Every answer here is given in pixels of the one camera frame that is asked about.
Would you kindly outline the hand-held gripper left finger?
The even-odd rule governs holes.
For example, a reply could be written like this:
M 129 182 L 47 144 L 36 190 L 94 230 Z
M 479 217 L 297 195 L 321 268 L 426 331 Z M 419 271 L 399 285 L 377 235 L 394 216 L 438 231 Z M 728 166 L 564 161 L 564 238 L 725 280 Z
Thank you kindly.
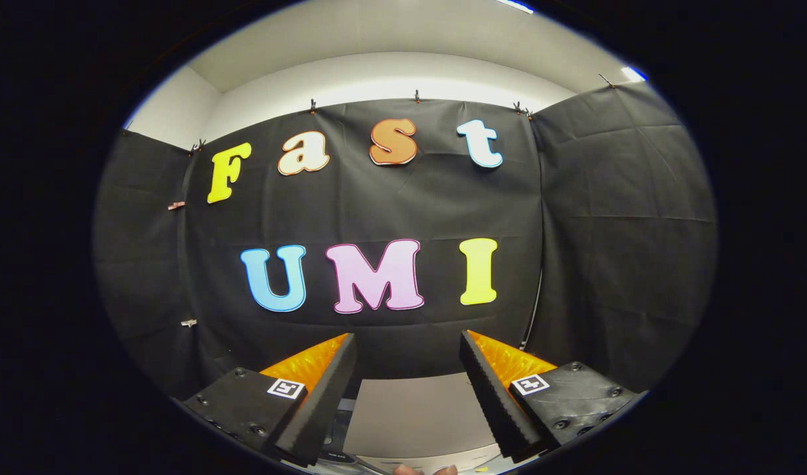
M 235 367 L 181 406 L 246 450 L 307 467 L 357 363 L 353 333 L 340 334 L 261 371 Z

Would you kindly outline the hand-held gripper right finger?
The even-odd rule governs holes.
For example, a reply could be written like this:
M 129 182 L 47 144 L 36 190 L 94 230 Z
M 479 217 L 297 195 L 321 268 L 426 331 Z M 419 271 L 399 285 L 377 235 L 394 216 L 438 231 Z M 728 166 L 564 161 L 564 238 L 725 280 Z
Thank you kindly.
M 647 396 L 587 364 L 557 366 L 470 330 L 459 358 L 500 453 L 516 463 L 578 444 Z

